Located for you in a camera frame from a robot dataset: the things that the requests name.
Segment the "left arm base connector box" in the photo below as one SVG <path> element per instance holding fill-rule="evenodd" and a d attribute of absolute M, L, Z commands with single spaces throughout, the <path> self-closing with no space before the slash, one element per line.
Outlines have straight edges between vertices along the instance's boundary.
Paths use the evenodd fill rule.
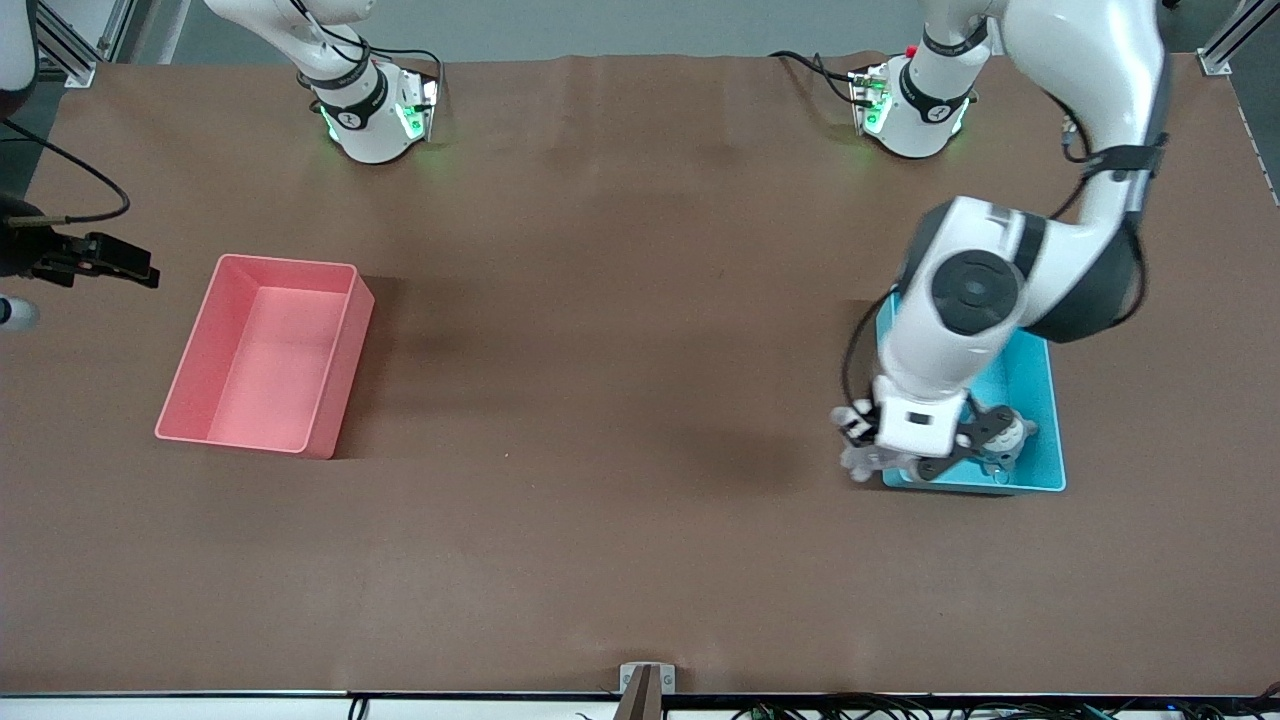
<path fill-rule="evenodd" d="M 858 132 L 878 136 L 893 100 L 888 88 L 888 63 L 849 72 L 847 88 Z"/>

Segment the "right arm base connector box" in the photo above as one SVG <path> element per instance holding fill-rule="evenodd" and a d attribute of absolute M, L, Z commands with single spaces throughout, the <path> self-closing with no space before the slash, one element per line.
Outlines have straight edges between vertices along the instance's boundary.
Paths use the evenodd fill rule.
<path fill-rule="evenodd" d="M 430 140 L 440 82 L 435 76 L 402 68 L 396 95 L 399 119 L 410 142 Z"/>

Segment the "blue plastic box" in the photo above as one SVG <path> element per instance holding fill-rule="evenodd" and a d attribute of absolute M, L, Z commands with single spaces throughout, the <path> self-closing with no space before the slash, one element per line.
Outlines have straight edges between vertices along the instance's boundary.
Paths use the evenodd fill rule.
<path fill-rule="evenodd" d="M 1048 345 L 1014 325 L 972 338 L 945 328 L 920 297 L 904 302 L 892 292 L 876 314 L 879 405 L 878 443 L 915 457 L 941 457 L 950 450 L 968 395 L 986 405 L 1007 405 L 1036 421 L 1039 432 L 1023 451 L 1012 482 L 997 486 L 978 473 L 951 480 L 911 482 L 904 468 L 886 469 L 891 489 L 952 495 L 1052 495 L 1066 487 Z"/>

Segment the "brown table cover mat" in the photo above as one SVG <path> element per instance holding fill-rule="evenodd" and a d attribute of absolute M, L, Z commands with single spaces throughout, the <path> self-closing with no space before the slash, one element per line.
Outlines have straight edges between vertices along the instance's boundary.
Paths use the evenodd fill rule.
<path fill-rule="evenodd" d="M 1007 61 L 901 161 L 760 58 L 454 64 L 434 142 L 343 158 L 284 67 L 109 67 L 52 140 L 157 290 L 6 282 L 0 692 L 1256 694 L 1280 680 L 1280 208 L 1175 56 L 1149 297 L 1053 350 L 1068 488 L 850 482 L 852 324 L 922 213 L 1076 173 Z M 335 457 L 154 434 L 221 255 L 375 296 Z"/>

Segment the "grey plush Totoro toy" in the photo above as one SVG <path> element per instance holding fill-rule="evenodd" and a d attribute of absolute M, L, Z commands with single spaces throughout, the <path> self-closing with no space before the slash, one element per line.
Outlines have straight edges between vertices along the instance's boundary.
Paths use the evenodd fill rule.
<path fill-rule="evenodd" d="M 1009 486 L 1012 471 L 1030 438 L 1039 432 L 1036 421 L 1011 410 L 1009 424 L 982 445 L 978 462 L 982 471 L 997 486 Z"/>
<path fill-rule="evenodd" d="M 859 398 L 854 404 L 867 404 L 865 398 Z M 855 482 L 867 482 L 878 471 L 892 468 L 904 468 L 913 457 L 897 450 L 886 448 L 878 443 L 849 443 L 844 438 L 844 407 L 833 407 L 829 420 L 836 425 L 844 441 L 844 450 L 840 455 L 840 464 Z"/>

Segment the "pink plastic box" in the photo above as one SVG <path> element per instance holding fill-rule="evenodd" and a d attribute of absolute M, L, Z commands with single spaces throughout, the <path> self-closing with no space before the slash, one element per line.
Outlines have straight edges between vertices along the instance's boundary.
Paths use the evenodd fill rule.
<path fill-rule="evenodd" d="M 155 436 L 333 457 L 374 309 L 353 265 L 223 255 Z"/>

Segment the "aluminium frame profile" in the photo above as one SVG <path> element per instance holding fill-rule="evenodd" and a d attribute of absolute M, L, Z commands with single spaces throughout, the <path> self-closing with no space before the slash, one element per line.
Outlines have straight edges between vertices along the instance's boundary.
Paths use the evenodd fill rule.
<path fill-rule="evenodd" d="M 1230 76 L 1231 58 L 1258 32 L 1280 0 L 1239 0 L 1234 12 L 1210 36 L 1203 47 L 1196 50 L 1204 76 Z"/>
<path fill-rule="evenodd" d="M 88 88 L 99 65 L 122 59 L 140 0 L 36 0 L 40 69 L 68 88 Z"/>

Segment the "white table edge rail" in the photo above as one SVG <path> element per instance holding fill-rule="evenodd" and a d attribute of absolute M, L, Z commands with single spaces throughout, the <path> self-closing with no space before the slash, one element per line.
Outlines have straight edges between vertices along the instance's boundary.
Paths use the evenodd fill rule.
<path fill-rule="evenodd" d="M 0 720 L 612 720 L 618 691 L 0 693 Z M 785 693 L 663 696 L 663 720 L 1280 720 L 1254 694 Z"/>

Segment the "brown stand pole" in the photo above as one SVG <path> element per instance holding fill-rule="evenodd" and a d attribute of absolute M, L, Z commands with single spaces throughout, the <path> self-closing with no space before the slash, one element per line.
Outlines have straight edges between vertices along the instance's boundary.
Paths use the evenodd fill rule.
<path fill-rule="evenodd" d="M 662 664 L 627 664 L 620 669 L 621 697 L 612 720 L 663 720 L 666 687 Z"/>

